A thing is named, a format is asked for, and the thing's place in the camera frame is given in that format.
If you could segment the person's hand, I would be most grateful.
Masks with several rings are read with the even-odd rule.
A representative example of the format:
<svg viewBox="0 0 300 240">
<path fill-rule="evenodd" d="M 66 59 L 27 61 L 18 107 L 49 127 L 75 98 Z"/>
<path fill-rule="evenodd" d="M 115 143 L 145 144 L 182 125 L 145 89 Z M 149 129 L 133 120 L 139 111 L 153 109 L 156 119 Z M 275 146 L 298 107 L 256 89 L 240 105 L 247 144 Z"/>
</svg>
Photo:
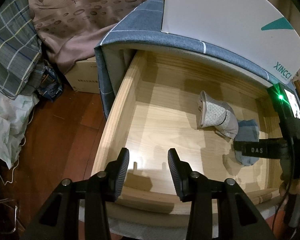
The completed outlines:
<svg viewBox="0 0 300 240">
<path fill-rule="evenodd" d="M 290 184 L 289 182 L 283 181 L 279 187 L 280 196 L 283 197 L 287 190 L 289 191 L 290 194 L 300 195 L 300 179 L 298 180 L 293 179 Z"/>
</svg>

